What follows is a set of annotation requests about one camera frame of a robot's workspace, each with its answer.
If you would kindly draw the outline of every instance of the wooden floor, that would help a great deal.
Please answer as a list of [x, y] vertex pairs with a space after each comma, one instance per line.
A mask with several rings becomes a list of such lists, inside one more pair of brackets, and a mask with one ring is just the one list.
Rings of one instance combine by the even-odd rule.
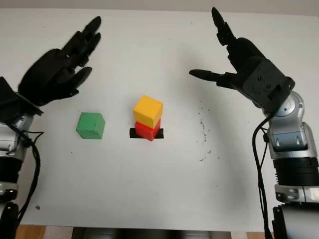
[[[44, 233], [44, 226], [21, 225], [17, 230], [16, 239], [44, 239]], [[265, 239], [265, 237], [264, 233], [247, 233], [247, 239]]]
[[45, 232], [44, 226], [24, 226], [18, 227], [16, 239], [43, 239]]

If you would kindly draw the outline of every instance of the white surface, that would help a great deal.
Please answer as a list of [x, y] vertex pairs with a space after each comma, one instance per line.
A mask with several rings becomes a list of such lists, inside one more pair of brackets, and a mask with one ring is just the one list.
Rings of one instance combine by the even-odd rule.
[[318, 0], [2, 0], [0, 7], [275, 13], [318, 16]]
[[[35, 60], [62, 47], [96, 15], [103, 20], [102, 41], [88, 64], [90, 78], [76, 97], [42, 107], [45, 114], [32, 125], [45, 130], [38, 141], [42, 167], [23, 223], [262, 231], [251, 135], [263, 114], [238, 92], [188, 75], [193, 68], [234, 71], [210, 13], [2, 9], [1, 75], [16, 89]], [[224, 17], [237, 36], [255, 42], [296, 81], [306, 102], [305, 121], [318, 140], [318, 19]], [[129, 138], [132, 109], [143, 94], [164, 103], [165, 139]], [[102, 140], [76, 133], [81, 111], [103, 114]], [[19, 178], [20, 202], [32, 168], [29, 154]], [[263, 171], [271, 220], [278, 203], [268, 154]]]

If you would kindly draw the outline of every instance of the black cable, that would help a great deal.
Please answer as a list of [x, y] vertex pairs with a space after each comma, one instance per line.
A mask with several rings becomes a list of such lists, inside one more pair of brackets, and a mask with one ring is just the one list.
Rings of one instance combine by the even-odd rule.
[[44, 132], [39, 132], [39, 135], [37, 137], [35, 137], [33, 143], [35, 144], [36, 141], [38, 140], [38, 138], [40, 138], [40, 136], [43, 135], [43, 134], [44, 134]]
[[267, 118], [265, 118], [254, 130], [253, 137], [252, 137], [252, 146], [253, 146], [253, 153], [254, 153], [254, 158], [256, 162], [256, 167], [257, 167], [257, 173], [258, 173], [258, 189], [259, 189], [259, 198], [260, 198], [260, 206], [263, 214], [263, 219], [264, 219], [264, 229], [265, 229], [265, 238], [266, 239], [272, 239], [271, 232], [269, 230], [269, 222], [268, 222], [268, 208], [267, 208], [267, 198], [266, 198], [266, 192], [265, 192], [265, 186], [264, 186], [264, 180], [263, 180], [263, 175], [261, 171], [261, 166], [259, 163], [259, 158], [257, 154], [257, 149], [256, 149], [256, 136], [258, 131], [266, 124], [274, 114], [269, 115]]
[[267, 147], [268, 147], [268, 142], [266, 142], [266, 146], [265, 146], [265, 150], [264, 150], [264, 154], [263, 154], [263, 159], [261, 160], [261, 163], [260, 163], [260, 169], [262, 169], [263, 164], [264, 164], [264, 160], [265, 160], [265, 156], [266, 156], [266, 152], [267, 152]]
[[[37, 183], [38, 183], [38, 178], [39, 178], [39, 174], [40, 174], [40, 167], [41, 167], [41, 159], [40, 159], [40, 154], [39, 154], [39, 151], [37, 149], [37, 147], [35, 146], [35, 142], [32, 142], [32, 140], [26, 136], [24, 134], [24, 132], [22, 132], [21, 130], [19, 130], [18, 128], [16, 128], [15, 126], [13, 125], [10, 125], [8, 124], [7, 125], [10, 129], [12, 129], [14, 132], [16, 132], [20, 137], [22, 137], [24, 140], [25, 140], [25, 146], [26, 147], [32, 147], [32, 154], [33, 154], [33, 157], [35, 159], [35, 170], [34, 170], [34, 175], [33, 175], [33, 179], [32, 179], [32, 183], [31, 183], [31, 186], [30, 186], [30, 190], [29, 190], [29, 193], [28, 193], [28, 196], [26, 198], [26, 201], [24, 203], [24, 205], [22, 206], [22, 208], [20, 209], [19, 211], [19, 215], [18, 215], [18, 218], [17, 218], [17, 222], [16, 222], [16, 225], [15, 225], [15, 228], [14, 230], [16, 231], [16, 229], [18, 228], [18, 226], [20, 225], [20, 222], [25, 214], [25, 211], [30, 203], [30, 200], [31, 200], [31, 197], [36, 189], [36, 186], [37, 186]], [[41, 136], [44, 132], [39, 132], [39, 135], [37, 136], [36, 139], [39, 138], [39, 136]]]

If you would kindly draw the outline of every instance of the robotic hand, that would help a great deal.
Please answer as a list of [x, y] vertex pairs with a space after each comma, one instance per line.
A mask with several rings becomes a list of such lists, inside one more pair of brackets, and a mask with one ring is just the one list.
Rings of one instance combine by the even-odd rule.
[[[84, 67], [101, 39], [96, 33], [101, 18], [93, 19], [82, 32], [77, 31], [60, 49], [45, 53], [27, 71], [14, 92], [0, 77], [0, 237], [13, 239], [15, 231], [35, 191], [40, 173], [40, 156], [35, 141], [28, 137], [34, 115], [43, 112], [38, 108], [53, 100], [72, 97], [92, 71]], [[77, 66], [83, 67], [75, 73]], [[23, 207], [11, 202], [18, 192], [18, 173], [26, 149], [32, 147], [36, 167], [27, 200]]]
[[284, 205], [274, 207], [273, 228], [278, 239], [314, 239], [319, 235], [319, 173], [315, 141], [303, 122], [305, 104], [286, 77], [246, 38], [236, 38], [216, 8], [212, 17], [221, 45], [227, 45], [228, 59], [237, 74], [217, 74], [204, 70], [189, 73], [217, 86], [238, 90], [267, 117], [253, 133], [253, 151], [265, 224], [265, 238], [272, 238], [268, 226], [267, 200], [262, 163], [256, 150], [256, 135], [269, 122], [265, 140], [269, 143], [276, 169], [276, 198]]

